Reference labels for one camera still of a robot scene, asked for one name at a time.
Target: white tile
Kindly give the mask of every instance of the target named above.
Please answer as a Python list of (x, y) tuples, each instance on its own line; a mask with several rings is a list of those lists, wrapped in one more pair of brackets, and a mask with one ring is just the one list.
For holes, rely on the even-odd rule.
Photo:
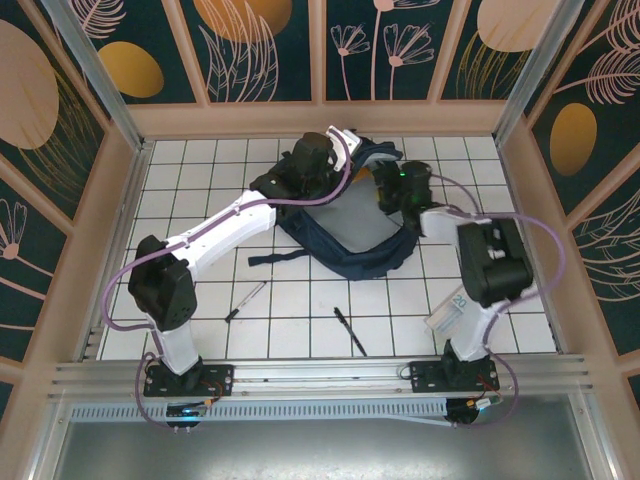
[(146, 330), (118, 332), (108, 329), (101, 360), (138, 360), (142, 357)]
[(224, 318), (232, 309), (230, 283), (196, 283), (196, 297), (193, 318)]
[(208, 190), (178, 190), (173, 203), (172, 217), (202, 217), (207, 211)]
[(216, 140), (189, 140), (182, 163), (213, 163)]
[(485, 213), (513, 212), (513, 201), (509, 189), (504, 186), (488, 187), (479, 186), (480, 201)]
[(216, 163), (213, 166), (211, 188), (242, 188), (244, 165), (244, 163)]
[(464, 160), (467, 148), (462, 137), (436, 137), (436, 153), (438, 160)]
[(416, 246), (413, 254), (407, 258), (404, 263), (395, 270), (387, 272), (387, 278), (423, 278), (422, 260), (420, 259), (420, 250)]
[(556, 352), (551, 328), (544, 313), (511, 314), (520, 353)]
[[(258, 282), (241, 282), (233, 284), (233, 308), (236, 308), (246, 298)], [(268, 318), (271, 305), (271, 283), (267, 283), (249, 303), (240, 309), (236, 318)]]
[(199, 282), (232, 282), (236, 266), (236, 249), (232, 249), (216, 260), (209, 268), (198, 272)]
[[(295, 252), (296, 248), (276, 248), (274, 253), (286, 255)], [(273, 264), (274, 280), (309, 280), (309, 256), (298, 257), (293, 260), (283, 260)]]
[(235, 281), (271, 280), (271, 263), (249, 266), (249, 258), (271, 255), (270, 248), (239, 248), (236, 260)]
[(475, 185), (471, 164), (468, 160), (451, 160), (440, 163), (442, 175), (462, 185)]
[(309, 315), (309, 282), (274, 282), (271, 316), (280, 318)]
[[(480, 197), (478, 196), (478, 190), (476, 190), (476, 187), (468, 187), (467, 191), (475, 199), (478, 207), (481, 208)], [(465, 193), (460, 187), (444, 187), (444, 192), (447, 198), (445, 203), (455, 205), (465, 212), (474, 213), (476, 211), (476, 207), (469, 198), (469, 195), (467, 195), (467, 193)]]
[(496, 145), (491, 137), (465, 137), (469, 156), (474, 159), (498, 158)]
[(247, 162), (275, 163), (276, 161), (278, 161), (277, 138), (252, 138), (249, 140)]
[(462, 285), (459, 278), (436, 278), (427, 280), (427, 293), (429, 294), (429, 307), (434, 313), (438, 306)]
[(291, 238), (291, 235), (282, 230), (282, 228), (276, 227), (275, 231), (274, 245), (276, 247), (300, 247), (300, 244)]
[(224, 320), (193, 320), (191, 336), (203, 360), (223, 360), (229, 325)]
[(232, 320), (227, 358), (267, 358), (269, 320)]
[(407, 160), (437, 160), (436, 149), (431, 137), (404, 137)]
[(242, 189), (234, 190), (211, 190), (209, 192), (209, 204), (207, 205), (207, 217), (213, 217), (221, 212), (242, 195)]
[(385, 137), (375, 136), (372, 138), (375, 143), (392, 142), (396, 150), (401, 151), (404, 154), (404, 143), (402, 137)]
[(275, 163), (247, 163), (247, 168), (244, 174), (244, 188), (249, 188), (251, 182), (261, 175), (267, 173)]
[(173, 218), (171, 219), (171, 223), (169, 223), (167, 237), (173, 237), (175, 235), (185, 233), (203, 221), (203, 218)]
[(218, 140), (215, 163), (244, 163), (247, 140)]
[(328, 269), (318, 260), (311, 257), (311, 280), (344, 280), (344, 277)]
[[(526, 295), (530, 295), (531, 293), (538, 290), (535, 282), (533, 285), (522, 291), (521, 297)], [(509, 309), (511, 313), (544, 313), (544, 306), (542, 304), (542, 299), (539, 296), (532, 298), (531, 300), (526, 300), (525, 302), (516, 305)]]
[(424, 279), (389, 280), (391, 315), (428, 315)]
[(123, 283), (118, 287), (111, 318), (114, 320), (142, 320), (144, 313), (136, 305), (136, 301), (129, 293), (128, 284)]
[(426, 278), (460, 277), (458, 254), (451, 245), (422, 245), (422, 263)]
[(294, 138), (281, 138), (278, 141), (278, 160), (282, 158), (284, 152), (293, 153), (293, 148), (296, 146), (296, 142), (302, 138), (302, 134)]
[(311, 319), (311, 356), (351, 356), (351, 336), (337, 318)]
[[(390, 357), (393, 355), (391, 319), (389, 317), (354, 318), (351, 328), (368, 357)], [(355, 343), (353, 344), (353, 356), (362, 357), (362, 352)]]
[(269, 334), (269, 358), (309, 358), (309, 319), (274, 318)]
[(350, 315), (349, 282), (311, 282), (311, 317), (334, 317), (333, 309), (336, 307), (343, 315)]
[(263, 248), (273, 248), (273, 235), (274, 229), (269, 228), (263, 232), (260, 232), (251, 238), (242, 242), (241, 246), (243, 247), (263, 247)]
[(173, 190), (178, 184), (180, 165), (150, 165), (145, 190)]
[(156, 142), (151, 163), (182, 163), (185, 143), (184, 140), (162, 140)]
[(393, 317), (393, 343), (396, 355), (435, 355), (433, 335), (424, 318), (424, 315)]
[(140, 240), (148, 237), (149, 235), (155, 235), (160, 241), (164, 240), (167, 236), (168, 228), (168, 218), (142, 218), (136, 220), (133, 226), (133, 234), (129, 241), (129, 248), (138, 248)]
[(169, 218), (173, 208), (173, 190), (149, 190), (142, 194), (138, 218)]
[(491, 330), (489, 348), (496, 353), (518, 353), (509, 315), (501, 315)]
[(350, 282), (351, 315), (389, 315), (389, 298), (385, 280), (362, 280)]
[(208, 189), (211, 183), (212, 164), (182, 165), (178, 188)]
[(471, 167), (478, 185), (506, 185), (500, 160), (471, 160)]

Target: yellow circle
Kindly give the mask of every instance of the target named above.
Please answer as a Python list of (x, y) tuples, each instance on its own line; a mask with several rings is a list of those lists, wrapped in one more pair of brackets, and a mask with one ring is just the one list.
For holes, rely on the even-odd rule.
[[(289, 23), (291, 0), (194, 0), (193, 3), (204, 23), (216, 35), (234, 42), (248, 43), (250, 23), (245, 2), (258, 22), (260, 17), (267, 22), (273, 36), (284, 30)], [(238, 26), (240, 22), (244, 26), (244, 32)]]
[(98, 51), (116, 88), (136, 98), (160, 93), (164, 76), (160, 65), (145, 50), (129, 42), (113, 42)]
[(551, 163), (560, 175), (575, 175), (585, 166), (596, 144), (598, 123), (589, 107), (570, 103), (551, 129)]

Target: black pen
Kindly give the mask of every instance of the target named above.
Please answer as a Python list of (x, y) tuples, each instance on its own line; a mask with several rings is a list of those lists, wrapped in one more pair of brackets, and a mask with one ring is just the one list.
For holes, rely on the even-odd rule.
[(253, 297), (255, 297), (258, 292), (260, 290), (262, 290), (264, 288), (264, 286), (267, 284), (267, 282), (262, 282), (260, 283), (260, 285), (258, 285), (256, 288), (254, 288), (253, 290), (251, 290), (249, 292), (249, 295), (247, 295), (246, 297), (244, 297), (244, 299), (240, 302), (240, 304), (234, 308), (233, 310), (231, 310), (231, 312), (229, 312), (229, 315), (227, 315), (224, 319), (225, 322), (229, 323), (231, 321), (232, 318), (234, 318), (238, 313), (240, 313), (240, 309), (242, 307), (244, 307), (247, 303), (249, 303), (249, 300), (251, 300)]
[(338, 320), (340, 320), (340, 323), (344, 325), (344, 328), (347, 329), (347, 332), (349, 332), (349, 335), (351, 335), (351, 339), (353, 340), (353, 343), (356, 344), (356, 347), (358, 347), (358, 350), (360, 350), (360, 352), (362, 353), (362, 356), (366, 357), (367, 352), (364, 351), (364, 347), (360, 343), (360, 340), (358, 340), (358, 337), (356, 337), (356, 334), (351, 328), (351, 326), (349, 325), (349, 322), (347, 322), (347, 319), (344, 318), (344, 315), (342, 315), (342, 312), (340, 311), (340, 309), (338, 307), (334, 308), (333, 313), (336, 314), (336, 317), (338, 317)]

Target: marker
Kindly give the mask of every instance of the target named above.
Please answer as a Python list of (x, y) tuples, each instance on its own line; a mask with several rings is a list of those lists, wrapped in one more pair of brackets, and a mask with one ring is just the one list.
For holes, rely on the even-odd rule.
[(249, 292), (249, 295), (244, 297), (244, 299), (240, 302), (240, 304), (236, 308), (231, 310), (231, 312), (229, 312), (229, 315), (225, 317), (224, 321), (227, 323), (231, 322), (231, 319), (234, 318), (240, 312), (240, 309), (244, 307), (247, 303), (249, 303), (249, 300), (255, 297), (258, 294), (258, 292), (264, 288), (266, 284), (267, 282), (261, 282), (260, 285), (258, 285), (256, 288), (251, 290)]
[(367, 352), (364, 351), (364, 347), (360, 343), (360, 340), (358, 340), (358, 337), (356, 337), (356, 334), (353, 331), (353, 329), (349, 326), (349, 322), (347, 322), (347, 319), (344, 318), (344, 315), (342, 315), (342, 312), (340, 311), (340, 309), (338, 307), (334, 308), (333, 313), (336, 314), (336, 317), (338, 318), (338, 320), (340, 320), (340, 323), (344, 325), (344, 328), (347, 329), (347, 332), (349, 332), (349, 335), (351, 335), (351, 338), (353, 339), (353, 343), (356, 344), (356, 347), (358, 347), (358, 350), (360, 350), (360, 353), (362, 353), (362, 356), (366, 357)]

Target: white grid floor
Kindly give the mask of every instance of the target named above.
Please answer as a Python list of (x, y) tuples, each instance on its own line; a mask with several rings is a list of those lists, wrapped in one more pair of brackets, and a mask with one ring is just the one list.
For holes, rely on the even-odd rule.
[[(237, 199), (243, 187), (265, 173), (296, 138), (157, 142), (125, 262), (138, 242), (181, 233)], [(513, 211), (502, 166), (490, 137), (374, 137), (391, 140), (407, 160), (429, 163), (434, 172), (466, 185), (485, 212)], [(436, 201), (470, 211), (458, 188), (432, 181)], [(349, 282), (310, 257), (249, 267), (255, 255), (287, 253), (298, 245), (279, 228), (252, 237), (220, 259), (198, 282), (192, 334), (204, 359), (335, 358), (360, 356), (333, 315), (339, 307), (369, 356), (442, 353), (444, 342), (426, 327), (431, 313), (457, 286), (454, 247), (422, 238), (419, 248), (386, 278)], [(267, 286), (227, 325), (224, 317), (259, 281)], [(118, 286), (112, 315), (139, 322), (140, 311)], [(542, 303), (521, 305), (500, 319), (492, 333), (500, 353), (555, 352)], [(105, 329), (98, 359), (138, 359), (154, 351), (145, 331)]]

